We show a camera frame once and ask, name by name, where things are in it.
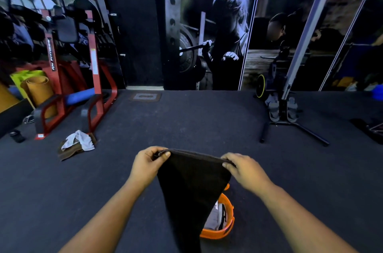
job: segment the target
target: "right hand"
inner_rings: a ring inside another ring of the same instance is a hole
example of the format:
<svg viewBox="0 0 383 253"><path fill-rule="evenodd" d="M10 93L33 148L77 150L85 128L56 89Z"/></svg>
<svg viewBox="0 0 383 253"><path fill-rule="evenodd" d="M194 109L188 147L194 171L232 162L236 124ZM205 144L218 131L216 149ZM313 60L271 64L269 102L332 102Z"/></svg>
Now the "right hand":
<svg viewBox="0 0 383 253"><path fill-rule="evenodd" d="M208 53L210 51L210 47L213 44L213 42L211 40L207 40L202 44L203 44L202 53Z"/></svg>
<svg viewBox="0 0 383 253"><path fill-rule="evenodd" d="M249 156L226 153L221 158L230 160L236 165L235 168L226 162L222 164L245 189L255 193L258 197L261 197L270 186L274 185L259 163Z"/></svg>

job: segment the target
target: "white towel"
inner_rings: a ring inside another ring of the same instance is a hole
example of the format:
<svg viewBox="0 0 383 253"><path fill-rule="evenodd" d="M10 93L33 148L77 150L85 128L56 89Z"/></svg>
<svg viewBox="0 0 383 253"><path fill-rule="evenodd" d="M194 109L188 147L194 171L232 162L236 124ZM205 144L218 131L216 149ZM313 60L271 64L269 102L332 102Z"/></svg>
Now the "white towel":
<svg viewBox="0 0 383 253"><path fill-rule="evenodd" d="M80 130L77 130L73 134L70 134L66 140L67 141L61 147L62 151L64 151L65 149L71 147L72 145L76 143L80 143L81 148L84 151L93 150L95 148L93 145L92 139L89 137L89 135L85 134L84 132L81 132Z"/></svg>

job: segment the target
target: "woman in mural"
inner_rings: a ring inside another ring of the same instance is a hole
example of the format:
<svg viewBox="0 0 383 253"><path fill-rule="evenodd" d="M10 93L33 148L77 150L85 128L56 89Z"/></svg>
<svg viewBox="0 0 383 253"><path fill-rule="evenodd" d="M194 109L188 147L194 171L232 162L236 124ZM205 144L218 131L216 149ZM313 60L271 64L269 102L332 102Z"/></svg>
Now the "woman in mural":
<svg viewBox="0 0 383 253"><path fill-rule="evenodd" d="M250 0L213 0L215 41L204 43L202 55L213 74L214 90L238 90L246 52Z"/></svg>

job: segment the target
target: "brown cloth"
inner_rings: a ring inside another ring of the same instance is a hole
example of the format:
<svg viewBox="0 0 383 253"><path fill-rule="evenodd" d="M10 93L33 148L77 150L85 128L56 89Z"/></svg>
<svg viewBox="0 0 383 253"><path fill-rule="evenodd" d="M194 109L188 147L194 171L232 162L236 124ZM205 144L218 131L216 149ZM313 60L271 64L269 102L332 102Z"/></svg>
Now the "brown cloth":
<svg viewBox="0 0 383 253"><path fill-rule="evenodd" d="M97 140L94 137L94 135L92 133L90 133L89 137L92 139L93 145L96 146ZM71 147L68 147L67 149L62 151L61 147L64 145L65 142L66 142L66 139L60 143L59 148L57 150L58 157L61 161L68 159L69 157L73 156L74 154L84 152L84 150L82 150L82 148L81 148L80 143L76 143L76 144L72 145Z"/></svg>

